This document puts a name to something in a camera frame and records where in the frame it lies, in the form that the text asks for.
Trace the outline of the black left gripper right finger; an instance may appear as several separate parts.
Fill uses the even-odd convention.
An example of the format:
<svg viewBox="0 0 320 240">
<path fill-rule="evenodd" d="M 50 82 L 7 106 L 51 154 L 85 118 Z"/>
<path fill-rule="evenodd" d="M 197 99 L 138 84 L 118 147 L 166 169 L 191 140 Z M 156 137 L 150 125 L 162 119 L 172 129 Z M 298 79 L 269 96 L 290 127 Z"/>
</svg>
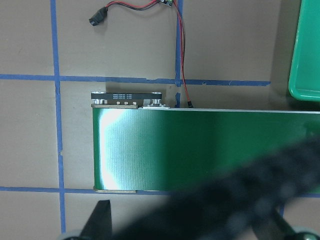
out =
<svg viewBox="0 0 320 240">
<path fill-rule="evenodd" d="M 277 210 L 274 210 L 271 216 L 271 220 L 274 223 L 273 240 L 293 240 L 294 229 L 289 223 L 279 214 Z"/>
</svg>

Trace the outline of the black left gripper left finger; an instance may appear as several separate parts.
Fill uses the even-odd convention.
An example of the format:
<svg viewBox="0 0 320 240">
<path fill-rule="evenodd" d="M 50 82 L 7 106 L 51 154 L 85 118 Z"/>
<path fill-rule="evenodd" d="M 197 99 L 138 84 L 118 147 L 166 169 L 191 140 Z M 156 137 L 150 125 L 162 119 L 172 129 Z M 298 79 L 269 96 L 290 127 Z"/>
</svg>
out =
<svg viewBox="0 0 320 240">
<path fill-rule="evenodd" d="M 112 214 L 110 200 L 99 200 L 84 225 L 81 240 L 110 240 L 112 238 Z"/>
</svg>

